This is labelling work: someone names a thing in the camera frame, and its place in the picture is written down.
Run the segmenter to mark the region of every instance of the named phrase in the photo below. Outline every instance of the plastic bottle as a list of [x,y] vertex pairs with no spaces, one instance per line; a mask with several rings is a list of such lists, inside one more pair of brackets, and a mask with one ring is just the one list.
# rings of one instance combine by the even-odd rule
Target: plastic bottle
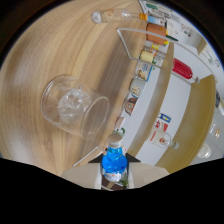
[[131,13],[127,9],[112,8],[95,11],[91,14],[94,23],[122,22],[131,18],[139,18],[139,13]]
[[165,18],[158,18],[147,15],[145,13],[132,13],[127,9],[112,8],[106,10],[95,11],[91,14],[91,19],[94,23],[109,23],[129,21],[131,18],[145,20],[149,23],[165,26]]
[[154,145],[158,145],[162,148],[172,147],[174,149],[177,149],[179,147],[179,143],[173,141],[171,139],[171,136],[167,132],[163,131],[160,128],[156,128],[156,127],[153,127],[151,129],[149,137],[147,138],[146,141],[150,142]]
[[102,173],[110,182],[120,181],[127,172],[127,159],[121,148],[122,139],[118,133],[108,136],[107,154],[102,159]]

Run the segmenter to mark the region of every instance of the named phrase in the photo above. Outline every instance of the red object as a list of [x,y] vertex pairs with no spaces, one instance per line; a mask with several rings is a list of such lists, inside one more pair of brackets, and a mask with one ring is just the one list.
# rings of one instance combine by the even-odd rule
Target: red object
[[191,79],[193,76],[193,72],[192,72],[191,68],[176,58],[173,59],[173,70],[172,71],[177,73],[178,75],[184,77],[185,79]]

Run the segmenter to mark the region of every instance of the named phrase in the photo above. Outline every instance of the blue bottle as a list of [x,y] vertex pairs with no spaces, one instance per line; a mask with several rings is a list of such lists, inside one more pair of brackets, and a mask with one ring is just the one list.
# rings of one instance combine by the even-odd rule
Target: blue bottle
[[102,159],[102,169],[104,177],[110,182],[118,182],[126,172],[127,159],[121,148],[122,139],[118,133],[112,133],[108,137],[107,154]]

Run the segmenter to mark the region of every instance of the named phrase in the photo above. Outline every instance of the product box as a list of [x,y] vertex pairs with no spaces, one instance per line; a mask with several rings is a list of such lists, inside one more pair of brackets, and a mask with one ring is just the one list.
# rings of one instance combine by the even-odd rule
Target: product box
[[136,78],[142,79],[146,82],[149,80],[149,76],[152,70],[151,65],[143,63],[143,62],[138,62],[135,68],[135,76]]
[[138,98],[133,97],[133,95],[129,93],[128,97],[126,98],[123,104],[123,109],[125,113],[131,116],[137,105],[137,102],[138,102]]

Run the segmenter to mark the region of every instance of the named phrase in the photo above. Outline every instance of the wooden table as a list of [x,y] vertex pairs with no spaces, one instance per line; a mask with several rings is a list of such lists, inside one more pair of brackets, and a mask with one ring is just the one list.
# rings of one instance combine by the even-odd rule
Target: wooden table
[[[75,0],[39,18],[14,44],[0,71],[0,150],[4,158],[60,176],[97,145],[105,146],[136,66],[116,28],[146,27],[139,20],[98,25],[91,21],[93,11],[111,7],[142,12],[136,0]],[[79,78],[109,98],[106,123],[91,141],[60,130],[41,114],[46,85],[62,74]]]

